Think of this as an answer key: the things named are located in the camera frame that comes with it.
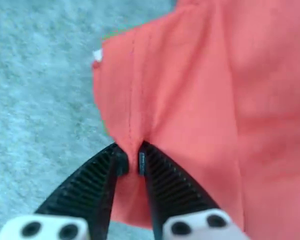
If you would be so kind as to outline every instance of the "white tag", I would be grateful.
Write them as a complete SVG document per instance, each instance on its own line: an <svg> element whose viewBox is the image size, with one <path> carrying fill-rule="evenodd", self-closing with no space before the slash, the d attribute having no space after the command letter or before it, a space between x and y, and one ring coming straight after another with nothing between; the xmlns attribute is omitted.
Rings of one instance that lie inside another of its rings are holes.
<svg viewBox="0 0 300 240"><path fill-rule="evenodd" d="M93 52L93 56L94 56L94 59L97 61L97 62L101 62L102 61L102 48L97 50L97 51L94 51Z"/></svg>

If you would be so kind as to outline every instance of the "stitching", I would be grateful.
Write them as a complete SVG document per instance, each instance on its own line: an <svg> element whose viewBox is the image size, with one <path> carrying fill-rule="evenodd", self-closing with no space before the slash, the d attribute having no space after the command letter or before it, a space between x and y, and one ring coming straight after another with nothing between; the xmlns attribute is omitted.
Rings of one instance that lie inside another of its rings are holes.
<svg viewBox="0 0 300 240"><path fill-rule="evenodd" d="M131 77L130 77L130 86L129 86L129 118L128 118L128 128L129 128L129 143L130 150L133 152L133 144L132 144L132 136L131 136L131 111L132 111L132 84L134 78L134 69L135 69L135 41L136 41L137 31L135 31L133 39L132 39L132 50L131 50Z"/></svg>

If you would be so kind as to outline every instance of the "fold in fabric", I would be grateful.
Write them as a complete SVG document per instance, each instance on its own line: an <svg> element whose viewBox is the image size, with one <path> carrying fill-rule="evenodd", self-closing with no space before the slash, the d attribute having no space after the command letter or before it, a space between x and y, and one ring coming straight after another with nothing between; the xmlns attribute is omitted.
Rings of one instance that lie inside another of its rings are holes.
<svg viewBox="0 0 300 240"><path fill-rule="evenodd" d="M252 239L300 239L300 0L182 0L107 39L95 102L128 154L112 219L151 227L137 152L186 169Z"/></svg>

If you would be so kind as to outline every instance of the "orange fabric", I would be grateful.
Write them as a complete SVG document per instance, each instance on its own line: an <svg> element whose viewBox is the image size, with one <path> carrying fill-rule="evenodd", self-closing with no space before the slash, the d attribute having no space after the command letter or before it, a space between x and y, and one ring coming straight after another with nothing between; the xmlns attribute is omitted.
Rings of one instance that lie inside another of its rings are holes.
<svg viewBox="0 0 300 240"><path fill-rule="evenodd" d="M102 48L95 101L130 161L113 220L151 226L146 140L252 239L300 240L300 0L180 0Z"/></svg>

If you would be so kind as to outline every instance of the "gray carpet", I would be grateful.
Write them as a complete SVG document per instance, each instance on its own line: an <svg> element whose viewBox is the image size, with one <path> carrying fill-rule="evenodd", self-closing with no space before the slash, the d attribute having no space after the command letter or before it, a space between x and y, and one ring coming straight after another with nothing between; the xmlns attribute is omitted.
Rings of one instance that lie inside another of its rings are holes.
<svg viewBox="0 0 300 240"><path fill-rule="evenodd" d="M168 13L171 0L0 0L0 227L31 213L112 142L92 95L101 36ZM110 240L153 239L111 223Z"/></svg>

